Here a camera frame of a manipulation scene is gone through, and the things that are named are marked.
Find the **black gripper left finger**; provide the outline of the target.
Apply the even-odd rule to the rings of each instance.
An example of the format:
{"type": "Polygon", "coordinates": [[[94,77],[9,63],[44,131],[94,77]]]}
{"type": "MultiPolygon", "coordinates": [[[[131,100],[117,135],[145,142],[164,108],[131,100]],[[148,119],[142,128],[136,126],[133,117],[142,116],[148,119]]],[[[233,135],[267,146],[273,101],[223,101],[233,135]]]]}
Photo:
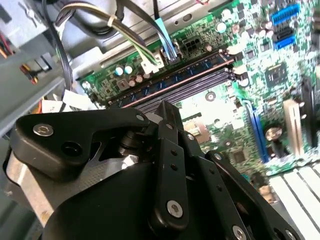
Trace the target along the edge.
{"type": "Polygon", "coordinates": [[[150,115],[115,108],[23,116],[11,134],[6,174],[45,232],[65,200],[139,162],[148,127],[184,130],[178,108],[168,102],[150,115]]]}

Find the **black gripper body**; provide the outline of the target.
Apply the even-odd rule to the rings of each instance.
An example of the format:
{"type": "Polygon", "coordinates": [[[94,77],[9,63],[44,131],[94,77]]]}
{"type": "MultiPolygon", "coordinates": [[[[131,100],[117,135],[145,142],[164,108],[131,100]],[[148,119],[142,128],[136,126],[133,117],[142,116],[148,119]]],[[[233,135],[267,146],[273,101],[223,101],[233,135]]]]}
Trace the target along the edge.
{"type": "Polygon", "coordinates": [[[205,188],[187,166],[181,129],[147,127],[139,162],[65,200],[46,240],[224,240],[205,188]]]}

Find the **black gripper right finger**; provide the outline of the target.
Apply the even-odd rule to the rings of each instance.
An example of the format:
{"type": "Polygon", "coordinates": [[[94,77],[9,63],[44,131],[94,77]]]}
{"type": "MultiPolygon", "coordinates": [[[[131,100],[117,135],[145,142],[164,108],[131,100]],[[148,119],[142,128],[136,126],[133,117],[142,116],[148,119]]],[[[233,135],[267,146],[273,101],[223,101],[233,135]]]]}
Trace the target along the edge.
{"type": "Polygon", "coordinates": [[[187,168],[204,187],[224,240],[298,240],[298,233],[223,157],[203,153],[196,138],[178,132],[187,168]]]}

